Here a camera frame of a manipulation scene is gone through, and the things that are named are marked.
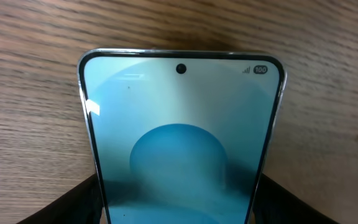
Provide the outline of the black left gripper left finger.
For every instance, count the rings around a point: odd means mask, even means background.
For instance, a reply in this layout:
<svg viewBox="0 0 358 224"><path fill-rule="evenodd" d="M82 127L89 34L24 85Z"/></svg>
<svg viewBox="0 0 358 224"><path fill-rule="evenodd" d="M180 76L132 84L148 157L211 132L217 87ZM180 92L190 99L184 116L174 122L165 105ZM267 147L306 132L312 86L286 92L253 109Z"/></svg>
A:
<svg viewBox="0 0 358 224"><path fill-rule="evenodd" d="M99 224L102 209L98 177L93 174L17 224Z"/></svg>

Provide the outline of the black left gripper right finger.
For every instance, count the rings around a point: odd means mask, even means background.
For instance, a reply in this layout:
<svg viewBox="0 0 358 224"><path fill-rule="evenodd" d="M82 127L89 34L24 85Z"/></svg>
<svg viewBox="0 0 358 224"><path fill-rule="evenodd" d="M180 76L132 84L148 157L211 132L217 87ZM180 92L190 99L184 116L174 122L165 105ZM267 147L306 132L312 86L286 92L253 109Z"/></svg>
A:
<svg viewBox="0 0 358 224"><path fill-rule="evenodd" d="M337 224L266 175L260 177L252 211L255 224Z"/></svg>

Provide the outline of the Galaxy S25 smartphone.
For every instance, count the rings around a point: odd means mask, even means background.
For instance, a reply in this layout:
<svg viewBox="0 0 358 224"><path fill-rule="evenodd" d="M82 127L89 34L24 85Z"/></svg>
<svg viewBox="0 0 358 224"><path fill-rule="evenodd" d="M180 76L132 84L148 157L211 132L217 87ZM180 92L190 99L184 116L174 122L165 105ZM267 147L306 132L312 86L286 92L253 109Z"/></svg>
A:
<svg viewBox="0 0 358 224"><path fill-rule="evenodd" d="M108 223L247 223L287 73L269 54L109 49L77 65Z"/></svg>

